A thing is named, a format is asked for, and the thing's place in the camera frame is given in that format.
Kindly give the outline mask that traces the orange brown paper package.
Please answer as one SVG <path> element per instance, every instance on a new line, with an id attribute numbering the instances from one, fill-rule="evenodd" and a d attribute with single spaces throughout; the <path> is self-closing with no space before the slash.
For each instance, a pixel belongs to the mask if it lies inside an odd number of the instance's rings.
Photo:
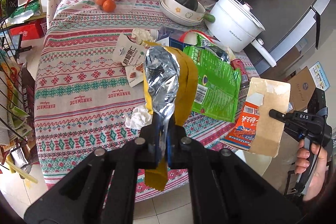
<path id="1" fill-rule="evenodd" d="M 270 110 L 288 111 L 291 85 L 253 77 L 234 128 L 220 141 L 250 153 L 276 157 L 284 124 L 269 116 Z"/>

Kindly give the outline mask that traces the red drink can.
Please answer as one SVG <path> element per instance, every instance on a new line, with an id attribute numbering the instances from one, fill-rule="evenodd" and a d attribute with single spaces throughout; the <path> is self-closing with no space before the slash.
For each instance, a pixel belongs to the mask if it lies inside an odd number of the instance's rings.
<path id="1" fill-rule="evenodd" d="M 245 66 L 243 64 L 243 62 L 240 59 L 233 59 L 231 61 L 231 66 L 233 67 L 233 69 L 239 69 L 240 73 L 241 73 L 241 88 L 246 88 L 249 86 L 249 78 L 247 75 L 247 71 L 245 69 Z"/>

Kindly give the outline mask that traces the green snack bag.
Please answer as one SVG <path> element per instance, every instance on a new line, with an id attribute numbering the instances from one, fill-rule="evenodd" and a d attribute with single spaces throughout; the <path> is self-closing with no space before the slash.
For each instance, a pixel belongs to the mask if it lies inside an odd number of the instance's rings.
<path id="1" fill-rule="evenodd" d="M 242 75 L 230 64 L 228 49 L 196 34 L 196 44 L 185 46 L 198 70 L 198 86 L 192 111 L 207 117 L 233 122 L 238 107 Z"/>

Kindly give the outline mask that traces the white tissue front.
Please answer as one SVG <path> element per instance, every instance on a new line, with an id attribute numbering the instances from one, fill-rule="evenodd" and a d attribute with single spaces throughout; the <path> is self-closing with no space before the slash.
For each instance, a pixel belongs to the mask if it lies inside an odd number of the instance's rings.
<path id="1" fill-rule="evenodd" d="M 132 114 L 125 117 L 125 126 L 134 130 L 141 130 L 152 123 L 153 115 L 149 113 L 145 105 L 135 107 Z"/>

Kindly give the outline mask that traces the white tissue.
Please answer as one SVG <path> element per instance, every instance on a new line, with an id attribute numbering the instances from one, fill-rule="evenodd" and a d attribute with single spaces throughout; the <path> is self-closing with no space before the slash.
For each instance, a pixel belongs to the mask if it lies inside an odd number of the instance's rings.
<path id="1" fill-rule="evenodd" d="M 134 39 L 138 45 L 141 45 L 143 42 L 155 42 L 155 38 L 151 33 L 141 28 L 134 28 L 131 32 L 131 38 Z"/>
<path id="2" fill-rule="evenodd" d="M 152 123 L 153 115 L 149 113 L 145 105 L 135 107 L 132 114 L 125 117 L 125 126 L 134 130 L 141 130 Z"/>

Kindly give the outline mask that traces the yellow foil snack bag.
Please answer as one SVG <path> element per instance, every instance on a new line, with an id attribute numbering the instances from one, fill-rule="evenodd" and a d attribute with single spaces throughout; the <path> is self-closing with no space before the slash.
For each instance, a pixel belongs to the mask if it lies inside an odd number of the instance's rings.
<path id="1" fill-rule="evenodd" d="M 143 90 L 152 122 L 144 129 L 154 138 L 156 169 L 145 171 L 145 185 L 163 191 L 168 182 L 169 122 L 183 126 L 190 115 L 198 85 L 198 69 L 178 48 L 152 44 L 146 52 Z"/>

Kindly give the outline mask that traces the blue white carton box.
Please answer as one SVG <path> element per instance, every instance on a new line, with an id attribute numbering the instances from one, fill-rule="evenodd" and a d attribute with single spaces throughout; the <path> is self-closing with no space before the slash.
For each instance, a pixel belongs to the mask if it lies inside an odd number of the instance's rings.
<path id="1" fill-rule="evenodd" d="M 185 47 L 196 46 L 198 41 L 198 35 L 201 33 L 198 31 L 182 31 L 175 28 L 162 26 L 159 30 L 151 30 L 151 36 L 155 39 L 155 42 L 161 46 L 168 46 L 178 48 L 183 51 Z"/>

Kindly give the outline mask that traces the white nut snack packet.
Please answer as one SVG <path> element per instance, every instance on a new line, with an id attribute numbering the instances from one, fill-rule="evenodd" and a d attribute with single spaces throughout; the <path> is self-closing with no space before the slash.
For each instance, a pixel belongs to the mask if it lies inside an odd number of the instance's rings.
<path id="1" fill-rule="evenodd" d="M 143 81 L 143 63 L 147 49 L 120 34 L 114 48 L 112 60 L 121 63 L 126 71 L 126 78 L 131 88 Z"/>

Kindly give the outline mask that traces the white tissue back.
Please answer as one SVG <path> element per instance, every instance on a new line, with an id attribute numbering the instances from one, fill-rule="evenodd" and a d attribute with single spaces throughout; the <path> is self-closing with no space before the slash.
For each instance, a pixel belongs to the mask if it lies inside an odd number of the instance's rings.
<path id="1" fill-rule="evenodd" d="M 134 39 L 138 45 L 141 45 L 143 42 L 155 42 L 155 38 L 151 33 L 141 28 L 134 28 L 131 32 L 131 38 Z"/>

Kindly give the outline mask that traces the patterned knit tablecloth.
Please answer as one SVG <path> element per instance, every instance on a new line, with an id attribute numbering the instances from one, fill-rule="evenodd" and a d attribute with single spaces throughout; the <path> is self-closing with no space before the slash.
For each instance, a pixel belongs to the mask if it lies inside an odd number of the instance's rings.
<path id="1" fill-rule="evenodd" d="M 179 28 L 160 0 L 136 0 L 130 12 L 107 14 L 95 0 L 61 0 L 45 37 L 35 80 L 35 133 L 48 187 L 95 148 L 108 151 L 139 136 L 125 118 L 145 102 L 112 59 L 117 39 L 135 28 Z"/>

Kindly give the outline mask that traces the grey refrigerator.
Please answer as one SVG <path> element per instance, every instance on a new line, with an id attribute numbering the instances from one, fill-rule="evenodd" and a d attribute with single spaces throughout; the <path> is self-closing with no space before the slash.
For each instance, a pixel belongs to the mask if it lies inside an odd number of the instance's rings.
<path id="1" fill-rule="evenodd" d="M 272 68 L 253 46 L 245 52 L 260 76 L 277 73 L 292 65 L 293 54 L 302 56 L 315 44 L 316 17 L 324 20 L 331 0 L 244 0 L 264 25 L 259 35 L 264 48 L 276 60 Z"/>

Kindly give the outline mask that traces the white ceramic bowl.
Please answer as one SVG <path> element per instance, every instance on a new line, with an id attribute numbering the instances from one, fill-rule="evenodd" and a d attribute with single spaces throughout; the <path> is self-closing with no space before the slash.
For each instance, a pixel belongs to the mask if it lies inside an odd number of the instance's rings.
<path id="1" fill-rule="evenodd" d="M 168 7 L 168 9 L 173 12 L 175 15 L 192 21 L 201 21 L 204 17 L 206 10 L 205 8 L 198 2 L 198 8 L 196 11 L 193 11 L 175 0 L 163 0 L 163 3 Z"/>

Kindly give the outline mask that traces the red box on shelf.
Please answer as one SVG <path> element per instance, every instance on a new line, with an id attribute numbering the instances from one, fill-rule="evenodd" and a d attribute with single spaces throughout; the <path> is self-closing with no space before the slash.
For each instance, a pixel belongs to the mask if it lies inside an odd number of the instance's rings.
<path id="1" fill-rule="evenodd" d="M 11 28 L 9 30 L 9 33 L 11 35 L 22 35 L 23 41 L 40 39 L 45 35 L 41 26 L 40 19 L 33 20 L 21 26 Z"/>

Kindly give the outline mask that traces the small tangerine right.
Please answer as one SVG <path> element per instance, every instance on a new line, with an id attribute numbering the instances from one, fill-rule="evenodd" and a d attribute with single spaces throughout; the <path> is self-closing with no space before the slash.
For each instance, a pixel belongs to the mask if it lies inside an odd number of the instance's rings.
<path id="1" fill-rule="evenodd" d="M 102 10 L 105 12 L 114 12 L 116 9 L 116 3 L 114 0 L 106 0 L 102 4 Z"/>

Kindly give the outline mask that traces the small tangerine left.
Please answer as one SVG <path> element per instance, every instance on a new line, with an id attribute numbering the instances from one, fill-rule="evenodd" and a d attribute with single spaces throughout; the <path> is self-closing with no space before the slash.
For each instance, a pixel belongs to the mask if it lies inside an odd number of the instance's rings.
<path id="1" fill-rule="evenodd" d="M 102 7 L 102 5 L 104 4 L 105 1 L 106 0 L 95 0 L 95 3 L 96 3 L 96 5 Z"/>

